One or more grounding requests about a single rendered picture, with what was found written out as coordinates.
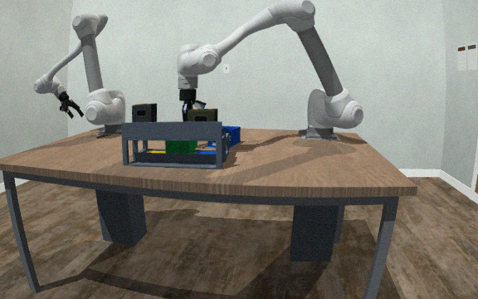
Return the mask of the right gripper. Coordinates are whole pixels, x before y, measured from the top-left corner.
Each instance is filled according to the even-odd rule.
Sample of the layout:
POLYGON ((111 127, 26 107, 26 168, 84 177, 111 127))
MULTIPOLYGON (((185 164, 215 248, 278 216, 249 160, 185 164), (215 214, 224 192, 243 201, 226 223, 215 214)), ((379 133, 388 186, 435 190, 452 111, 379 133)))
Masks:
POLYGON ((68 106, 71 106, 72 108, 74 108, 75 110, 77 110, 77 112, 79 113, 79 115, 82 117, 84 114, 82 113, 82 111, 80 110, 80 107, 73 101, 73 100, 69 100, 69 96, 67 95, 66 92, 63 92, 60 96, 59 96, 59 100, 63 106, 63 109, 64 111, 71 117, 73 118, 73 114, 71 113, 71 111, 69 110, 69 107, 68 106))

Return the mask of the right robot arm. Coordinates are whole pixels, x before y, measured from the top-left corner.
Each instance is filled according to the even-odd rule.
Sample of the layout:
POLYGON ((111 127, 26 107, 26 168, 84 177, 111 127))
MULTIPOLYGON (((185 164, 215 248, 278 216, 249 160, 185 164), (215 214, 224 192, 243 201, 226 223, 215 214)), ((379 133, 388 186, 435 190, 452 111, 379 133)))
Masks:
POLYGON ((99 134, 122 134, 121 122, 125 122, 126 114, 124 94, 121 91, 108 92, 103 87, 95 42, 95 38, 101 33, 107 22, 108 17, 104 13, 95 15, 83 12, 75 16, 72 26, 80 42, 46 74, 36 80, 33 88, 38 94, 51 92, 59 100, 59 96, 66 90, 55 74, 83 52, 90 92, 86 98, 85 117, 93 125, 105 125, 105 128, 99 128, 99 134))

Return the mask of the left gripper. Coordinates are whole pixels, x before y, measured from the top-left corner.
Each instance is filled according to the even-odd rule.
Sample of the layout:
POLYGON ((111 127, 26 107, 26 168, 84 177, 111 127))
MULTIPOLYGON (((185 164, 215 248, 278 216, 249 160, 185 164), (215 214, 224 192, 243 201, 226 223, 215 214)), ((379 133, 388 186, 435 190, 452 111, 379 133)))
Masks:
POLYGON ((196 100, 196 89, 179 90, 179 100, 183 101, 183 121, 188 121, 188 110, 193 108, 191 100, 196 100))

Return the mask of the green bin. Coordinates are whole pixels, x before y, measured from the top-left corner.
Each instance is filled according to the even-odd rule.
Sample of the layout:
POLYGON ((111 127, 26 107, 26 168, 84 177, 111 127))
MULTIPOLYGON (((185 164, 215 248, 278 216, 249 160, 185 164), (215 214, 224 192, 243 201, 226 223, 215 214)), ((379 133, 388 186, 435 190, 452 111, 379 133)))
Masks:
POLYGON ((197 141, 174 141, 165 140, 166 153, 172 154, 192 154, 197 148, 197 141))

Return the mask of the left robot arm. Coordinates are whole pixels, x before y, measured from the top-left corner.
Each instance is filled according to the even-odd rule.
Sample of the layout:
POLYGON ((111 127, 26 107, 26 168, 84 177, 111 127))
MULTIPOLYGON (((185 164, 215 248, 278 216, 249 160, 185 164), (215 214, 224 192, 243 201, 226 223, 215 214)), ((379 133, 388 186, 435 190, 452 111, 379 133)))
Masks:
POLYGON ((316 31, 315 6, 310 0, 281 0, 257 13, 216 45, 187 44, 178 53, 178 89, 198 88, 198 75, 213 71, 222 57, 244 38, 286 23, 299 36, 324 89, 314 89, 308 100, 308 129, 299 135, 336 140, 334 127, 352 129, 363 120, 361 105, 342 87, 329 55, 316 31), (186 70, 187 69, 187 70, 186 70), (191 77, 190 77, 191 76, 191 77))

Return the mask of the blue bin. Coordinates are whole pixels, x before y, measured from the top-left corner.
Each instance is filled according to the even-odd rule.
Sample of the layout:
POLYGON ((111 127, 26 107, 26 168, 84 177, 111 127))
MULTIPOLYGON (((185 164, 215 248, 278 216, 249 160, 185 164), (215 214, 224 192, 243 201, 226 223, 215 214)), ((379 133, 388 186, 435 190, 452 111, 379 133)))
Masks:
MULTIPOLYGON (((222 131, 226 131, 231 136, 229 141, 229 148, 241 141, 241 127, 238 126, 223 126, 222 131)), ((208 141, 208 147, 216 147, 216 141, 208 141)))

